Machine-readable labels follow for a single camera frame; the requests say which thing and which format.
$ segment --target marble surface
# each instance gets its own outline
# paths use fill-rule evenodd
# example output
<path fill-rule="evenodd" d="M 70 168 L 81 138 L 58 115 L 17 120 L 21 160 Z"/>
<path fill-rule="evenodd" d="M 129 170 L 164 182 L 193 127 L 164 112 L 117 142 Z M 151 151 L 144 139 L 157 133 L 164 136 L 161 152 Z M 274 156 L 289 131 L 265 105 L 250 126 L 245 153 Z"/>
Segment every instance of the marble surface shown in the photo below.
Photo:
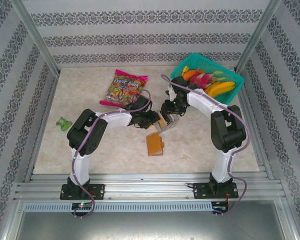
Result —
<path fill-rule="evenodd" d="M 64 117 L 73 123 L 84 109 L 108 112 L 116 107 L 100 105 L 111 84 L 116 68 L 133 75 L 148 75 L 145 89 L 151 93 L 152 109 L 159 110 L 168 96 L 167 76 L 175 66 L 125 66 L 63 68 L 57 84 L 44 131 L 34 174 L 69 174 L 72 154 L 67 139 L 56 122 Z M 235 98 L 232 101 L 239 105 Z M 214 168 L 216 149 L 210 138 L 210 121 L 194 107 L 188 107 L 177 125 L 161 135 L 163 156 L 148 156 L 146 136 L 156 132 L 154 126 L 107 129 L 97 150 L 91 155 L 90 173 L 206 173 Z M 236 155 L 234 172 L 259 171 L 252 145 Z"/>

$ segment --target damask wallpaper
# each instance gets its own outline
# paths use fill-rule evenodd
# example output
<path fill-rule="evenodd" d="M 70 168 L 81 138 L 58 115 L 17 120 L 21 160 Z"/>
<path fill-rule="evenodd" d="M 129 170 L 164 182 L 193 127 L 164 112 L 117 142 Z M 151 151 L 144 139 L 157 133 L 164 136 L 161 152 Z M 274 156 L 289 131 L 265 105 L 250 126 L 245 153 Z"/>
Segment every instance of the damask wallpaper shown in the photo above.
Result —
<path fill-rule="evenodd" d="M 269 0 L 24 0 L 60 68 L 176 65 L 201 53 L 235 66 Z"/>
<path fill-rule="evenodd" d="M 279 5 L 242 72 L 272 172 L 300 233 L 300 0 Z"/>
<path fill-rule="evenodd" d="M 8 0 L 0 0 L 0 226 L 25 180 L 55 81 Z"/>

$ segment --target banana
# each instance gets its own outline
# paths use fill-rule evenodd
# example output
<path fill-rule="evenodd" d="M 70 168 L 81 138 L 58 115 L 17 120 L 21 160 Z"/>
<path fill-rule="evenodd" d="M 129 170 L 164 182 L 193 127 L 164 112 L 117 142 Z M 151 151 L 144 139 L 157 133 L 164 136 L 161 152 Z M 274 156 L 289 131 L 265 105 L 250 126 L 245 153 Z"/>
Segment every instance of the banana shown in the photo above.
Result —
<path fill-rule="evenodd" d="M 224 88 L 228 88 L 228 87 L 233 87 L 235 85 L 235 83 L 233 81 L 225 81 L 222 82 L 218 85 L 213 86 L 209 91 L 208 91 L 208 95 L 210 97 L 212 97 L 214 95 L 215 92 L 224 89 Z"/>
<path fill-rule="evenodd" d="M 220 94 L 224 94 L 226 92 L 229 92 L 229 91 L 231 91 L 233 89 L 235 89 L 235 86 L 228 86 L 228 87 L 222 88 L 222 89 L 220 89 L 218 91 L 215 91 L 213 93 L 213 95 L 211 95 L 211 97 L 215 98 L 216 96 L 219 96 Z"/>
<path fill-rule="evenodd" d="M 207 94 L 207 93 L 209 92 L 209 90 L 210 90 L 213 86 L 218 85 L 218 84 L 220 84 L 220 83 L 221 83 L 221 81 L 217 81 L 217 82 L 211 84 L 210 86 L 208 86 L 208 87 L 204 90 L 204 92 Z"/>

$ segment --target candy bag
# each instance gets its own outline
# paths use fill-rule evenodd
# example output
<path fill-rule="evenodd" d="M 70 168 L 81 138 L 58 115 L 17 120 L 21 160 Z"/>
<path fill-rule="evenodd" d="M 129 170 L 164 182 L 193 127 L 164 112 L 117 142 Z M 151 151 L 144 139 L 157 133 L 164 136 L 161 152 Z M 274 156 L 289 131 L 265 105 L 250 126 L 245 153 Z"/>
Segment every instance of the candy bag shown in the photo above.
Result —
<path fill-rule="evenodd" d="M 106 92 L 105 98 L 100 101 L 102 105 L 124 107 L 132 102 L 132 97 L 144 88 L 148 76 L 134 76 L 126 72 L 115 70 L 114 79 Z"/>

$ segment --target teal plastic basket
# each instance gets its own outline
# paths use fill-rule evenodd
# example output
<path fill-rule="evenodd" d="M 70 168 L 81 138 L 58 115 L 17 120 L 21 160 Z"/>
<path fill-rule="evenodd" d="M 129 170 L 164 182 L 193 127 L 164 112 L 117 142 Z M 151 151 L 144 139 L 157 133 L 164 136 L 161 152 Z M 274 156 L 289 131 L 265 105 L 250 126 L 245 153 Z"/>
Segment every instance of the teal plastic basket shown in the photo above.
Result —
<path fill-rule="evenodd" d="M 215 98 L 217 101 L 223 104 L 229 104 L 245 83 L 245 80 L 242 76 L 239 76 L 238 74 L 226 69 L 223 66 L 220 66 L 219 64 L 205 58 L 198 53 L 192 53 L 185 60 L 183 60 L 171 73 L 171 79 L 181 76 L 182 70 L 185 66 L 188 66 L 189 70 L 201 69 L 207 74 L 211 74 L 215 71 L 222 71 L 223 74 L 218 75 L 218 77 L 226 77 L 226 80 L 224 80 L 225 82 L 235 82 L 234 89 L 232 91 L 225 92 L 224 94 L 221 94 Z"/>

